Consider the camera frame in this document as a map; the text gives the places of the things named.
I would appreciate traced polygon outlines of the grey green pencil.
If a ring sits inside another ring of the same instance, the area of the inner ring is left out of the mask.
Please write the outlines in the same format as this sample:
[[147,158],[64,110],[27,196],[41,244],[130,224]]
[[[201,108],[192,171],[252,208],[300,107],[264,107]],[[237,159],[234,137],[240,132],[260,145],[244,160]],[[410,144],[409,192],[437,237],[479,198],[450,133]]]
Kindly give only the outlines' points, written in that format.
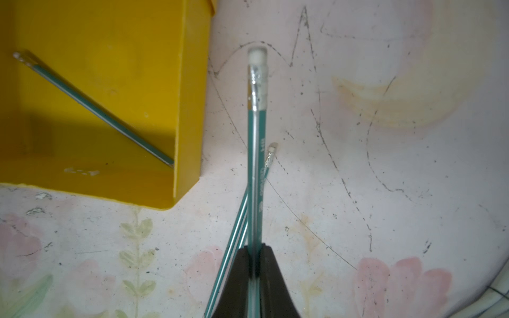
[[265,117],[267,96],[267,50],[248,51],[248,250],[250,256],[247,316],[260,317],[259,268],[262,245],[263,177],[265,173]]
[[45,79],[47,82],[51,83],[54,87],[58,88],[61,92],[73,99],[77,104],[87,109],[108,126],[137,144],[166,166],[174,168],[174,160],[171,157],[140,136],[139,133],[128,126],[128,124],[122,122],[122,120],[104,109],[102,106],[98,105],[79,89],[75,88],[70,82],[55,73],[48,66],[45,66],[42,62],[37,62],[36,59],[31,57],[28,52],[15,51],[13,53],[13,58],[30,68],[41,78]]

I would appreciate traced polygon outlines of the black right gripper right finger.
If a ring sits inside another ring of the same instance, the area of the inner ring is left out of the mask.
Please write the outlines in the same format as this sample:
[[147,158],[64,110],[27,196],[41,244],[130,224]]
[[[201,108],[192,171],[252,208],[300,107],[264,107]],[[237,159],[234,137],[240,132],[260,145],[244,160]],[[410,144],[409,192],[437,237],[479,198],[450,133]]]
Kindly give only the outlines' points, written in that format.
[[261,317],[300,318],[270,246],[262,245],[260,264]]

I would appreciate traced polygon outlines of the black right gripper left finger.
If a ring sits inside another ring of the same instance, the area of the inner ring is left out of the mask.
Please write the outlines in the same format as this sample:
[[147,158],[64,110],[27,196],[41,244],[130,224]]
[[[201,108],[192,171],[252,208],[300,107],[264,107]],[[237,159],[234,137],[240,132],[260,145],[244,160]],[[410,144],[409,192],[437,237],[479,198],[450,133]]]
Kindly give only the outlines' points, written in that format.
[[245,246],[237,251],[212,318],[246,318],[250,256]]

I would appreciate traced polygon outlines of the yellow bottom drawer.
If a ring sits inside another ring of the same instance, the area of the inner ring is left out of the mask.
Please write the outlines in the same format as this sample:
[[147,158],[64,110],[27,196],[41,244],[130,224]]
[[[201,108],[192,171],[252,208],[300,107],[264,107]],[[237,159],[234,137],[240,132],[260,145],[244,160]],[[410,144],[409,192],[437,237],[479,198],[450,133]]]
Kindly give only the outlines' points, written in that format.
[[[217,1],[2,1],[1,183],[170,209],[199,180]],[[13,58],[28,52],[166,166]]]

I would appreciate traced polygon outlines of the green striped pencil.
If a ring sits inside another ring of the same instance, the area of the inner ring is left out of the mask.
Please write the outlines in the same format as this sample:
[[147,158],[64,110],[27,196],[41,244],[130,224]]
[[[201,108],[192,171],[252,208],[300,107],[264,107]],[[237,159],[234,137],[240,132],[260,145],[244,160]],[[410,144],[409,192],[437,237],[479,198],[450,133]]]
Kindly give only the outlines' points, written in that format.
[[204,313],[205,317],[212,317],[220,300],[221,293],[230,273],[230,267],[233,265],[237,251],[245,247],[245,240],[248,229],[247,208],[248,192],[245,192],[239,207],[239,211],[237,213],[235,223],[233,225],[232,232],[229,237],[226,251],[223,255],[223,259],[216,276],[216,280],[213,284],[212,292]]

